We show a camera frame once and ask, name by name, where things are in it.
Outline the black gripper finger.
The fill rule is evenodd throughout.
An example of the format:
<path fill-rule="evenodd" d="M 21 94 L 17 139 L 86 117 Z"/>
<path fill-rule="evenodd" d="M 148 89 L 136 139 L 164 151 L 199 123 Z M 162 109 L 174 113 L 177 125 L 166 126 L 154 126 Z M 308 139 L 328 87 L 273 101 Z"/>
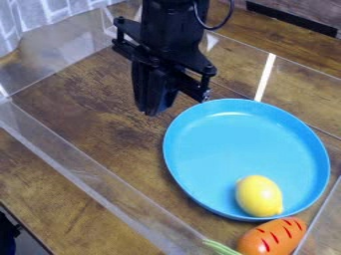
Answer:
<path fill-rule="evenodd" d="M 172 72 L 162 69 L 149 70 L 146 115 L 157 116 L 172 107 L 178 88 Z"/>
<path fill-rule="evenodd" d="M 141 62 L 133 62 L 133 84 L 136 103 L 140 111 L 146 114 L 150 114 L 153 112 L 150 103 L 150 78 L 152 68 Z"/>

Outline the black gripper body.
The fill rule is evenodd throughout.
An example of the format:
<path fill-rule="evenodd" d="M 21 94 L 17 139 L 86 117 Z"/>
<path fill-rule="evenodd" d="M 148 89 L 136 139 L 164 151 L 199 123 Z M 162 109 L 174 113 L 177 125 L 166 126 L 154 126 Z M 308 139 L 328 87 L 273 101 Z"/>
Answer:
<path fill-rule="evenodd" d="M 209 97 L 217 68 L 200 51 L 204 28 L 192 13 L 144 14 L 142 21 L 114 20 L 114 50 L 133 62 L 173 73 L 178 91 L 199 102 Z"/>

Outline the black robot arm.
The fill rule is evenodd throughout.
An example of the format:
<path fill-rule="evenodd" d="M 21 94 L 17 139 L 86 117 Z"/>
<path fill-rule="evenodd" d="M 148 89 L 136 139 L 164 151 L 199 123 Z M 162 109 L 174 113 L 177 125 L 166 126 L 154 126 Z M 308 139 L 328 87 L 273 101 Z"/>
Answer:
<path fill-rule="evenodd" d="M 140 111 L 154 116 L 178 93 L 199 102 L 209 97 L 217 68 L 200 51 L 209 0 L 144 0 L 142 20 L 114 19 L 114 50 L 133 61 Z"/>

